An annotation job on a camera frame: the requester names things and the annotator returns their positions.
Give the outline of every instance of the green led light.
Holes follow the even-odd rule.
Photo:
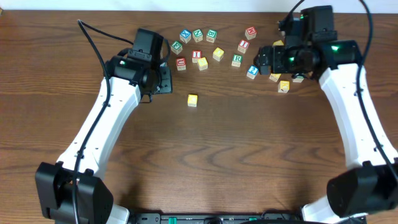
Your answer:
[[[339,47],[338,47],[338,46],[331,46],[331,49],[332,49],[333,51],[337,51],[337,50],[339,49]]]

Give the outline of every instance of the green connector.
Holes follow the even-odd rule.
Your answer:
[[[177,218],[169,218],[169,224],[177,224]]]

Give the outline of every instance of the wood grain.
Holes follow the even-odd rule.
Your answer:
[[[170,41],[181,30],[218,31],[214,44],[184,44],[174,93],[140,105],[111,155],[105,183],[115,202],[165,213],[262,212],[297,209],[326,192],[345,171],[343,144],[330,105],[315,82],[291,84],[287,94],[267,76],[246,77],[258,48],[280,36],[280,13],[6,11],[0,17],[0,223],[51,223],[42,218],[34,182],[40,162],[54,163],[84,122],[98,93],[101,67],[76,24],[134,39],[137,28]],[[398,147],[398,16],[374,15],[366,62],[369,89],[384,129]],[[255,26],[241,68],[231,66],[244,30]],[[364,46],[365,15],[337,14],[340,39]],[[93,34],[103,58],[127,47]],[[224,59],[212,59],[216,47]],[[202,50],[209,69],[190,60]],[[199,96],[187,107],[187,95]],[[395,211],[369,223],[396,223]]]

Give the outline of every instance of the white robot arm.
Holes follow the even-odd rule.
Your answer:
[[[91,169],[94,176],[101,179],[104,179],[109,156],[124,123],[141,100],[139,87],[130,85],[128,80],[112,77],[109,82],[111,84],[109,105],[86,144],[79,166],[79,172],[84,173],[87,169]],[[74,169],[76,152],[80,149],[88,130],[101,110],[105,97],[106,80],[104,79],[101,82],[101,89],[93,109],[91,109],[73,142],[57,160],[57,162],[63,162],[63,168]]]
[[[328,68],[319,79],[321,89],[325,92],[340,130],[346,157],[346,166],[349,170],[362,167],[369,161],[373,166],[384,165],[386,162],[376,149],[369,128],[362,115],[356,95],[356,63],[339,65],[338,69]],[[369,94],[366,83],[366,71],[361,70],[361,88],[363,89],[363,101],[368,112],[369,119],[377,134],[377,138],[383,145],[384,152],[393,164],[398,158],[398,152],[392,147],[377,116],[376,110]],[[330,208],[327,196],[308,204],[302,209],[303,219],[311,222],[339,223],[349,217],[340,218]]]

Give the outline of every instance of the black cable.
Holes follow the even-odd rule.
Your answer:
[[[114,38],[114,39],[116,39],[116,40],[125,41],[125,42],[127,42],[127,43],[129,43],[129,44],[131,44],[131,45],[134,45],[134,43],[131,42],[130,40],[126,40],[126,39],[123,39],[123,38],[120,38],[120,37],[116,37],[116,36],[111,35],[111,34],[107,34],[107,33],[103,32],[103,31],[100,31],[100,30],[97,29],[97,28],[94,28],[94,27],[92,27],[92,26],[90,26],[90,25],[84,23],[84,22],[81,21],[81,20],[78,20],[78,21],[80,21],[85,27],[87,27],[87,28],[89,28],[89,29],[91,29],[91,30],[93,30],[93,31],[95,31],[95,32],[99,32],[100,34],[103,34],[103,35],[105,35],[105,36],[107,36],[107,37]]]
[[[160,60],[160,64],[167,62],[169,60],[169,57],[171,54],[171,48],[170,48],[169,41],[167,39],[164,39],[164,42],[166,43],[166,46],[167,46],[167,55],[162,60]]]
[[[129,53],[129,50],[130,50],[131,48],[125,48],[125,49],[123,49],[123,50],[121,50],[119,53],[118,53],[118,56],[125,56],[127,53]]]
[[[366,108],[365,105],[363,103],[363,99],[362,99],[362,91],[363,89],[361,88],[361,84],[360,84],[360,78],[361,78],[361,70],[362,70],[362,66],[365,64],[365,60],[366,57],[368,56],[368,52],[369,49],[371,47],[371,42],[372,42],[372,37],[373,37],[373,20],[372,20],[372,14],[369,11],[368,6],[366,5],[366,3],[363,0],[359,0],[361,2],[361,4],[363,5],[363,7],[366,10],[366,14],[368,15],[368,21],[369,21],[369,36],[368,36],[368,42],[366,43],[366,47],[365,47],[365,51],[363,53],[363,57],[362,60],[360,61],[359,65],[358,65],[358,72],[356,74],[356,93],[358,96],[358,101],[359,101],[359,105],[361,106],[361,110],[362,110],[362,114],[364,116],[364,119],[366,121],[366,124],[368,125],[369,131],[372,135],[373,141],[376,143],[376,147],[380,152],[381,157],[385,160],[387,167],[389,168],[391,175],[395,178],[395,180],[398,183],[398,177],[397,174],[394,170],[394,168],[392,167],[392,164],[390,162],[390,160],[388,159],[386,153],[384,152],[384,149],[382,148],[382,145],[380,144],[376,133],[374,132],[374,129],[372,127],[371,121],[369,120],[369,116],[368,113],[366,112]]]
[[[289,20],[292,16],[293,16],[293,12],[296,10],[296,8],[301,5],[301,3],[303,3],[304,0],[300,0],[294,7],[292,10],[290,10],[290,12],[287,14],[287,16],[285,17],[285,19],[283,20],[283,23],[285,24],[287,22],[287,20]]]
[[[98,121],[100,120],[102,114],[104,113],[106,107],[109,104],[109,99],[111,98],[111,85],[109,83],[109,76],[108,73],[106,72],[106,68],[105,68],[105,63],[104,60],[102,59],[102,56],[100,54],[100,52],[98,51],[97,47],[95,46],[93,40],[91,39],[91,37],[88,35],[86,29],[84,28],[84,26],[93,29],[97,32],[99,32],[100,34],[104,34],[107,35],[108,37],[113,37],[112,35],[109,34],[105,34],[104,32],[93,28],[92,26],[89,26],[87,24],[85,24],[83,21],[81,20],[77,20],[77,23],[81,29],[81,31],[84,33],[84,35],[86,36],[88,42],[91,44],[93,50],[95,51],[95,54],[98,57],[99,62],[101,63],[102,69],[104,71],[104,76],[105,76],[105,80],[106,80],[106,99],[105,102],[103,103],[103,106],[101,108],[101,110],[98,113],[98,116],[95,118],[93,124],[91,125],[91,128],[88,130],[86,137],[84,138],[81,147],[79,149],[79,151],[77,152],[77,157],[76,157],[76,162],[75,162],[75,169],[73,170],[73,190],[72,190],[72,203],[73,203],[73,211],[75,214],[75,222],[76,224],[80,224],[80,219],[79,219],[79,209],[78,209],[78,205],[77,205],[77,176],[78,176],[78,171],[79,171],[79,165],[80,165],[80,161],[81,161],[81,157],[83,155],[83,151],[86,148],[86,144],[91,136],[91,134],[93,133],[95,126],[98,124]]]

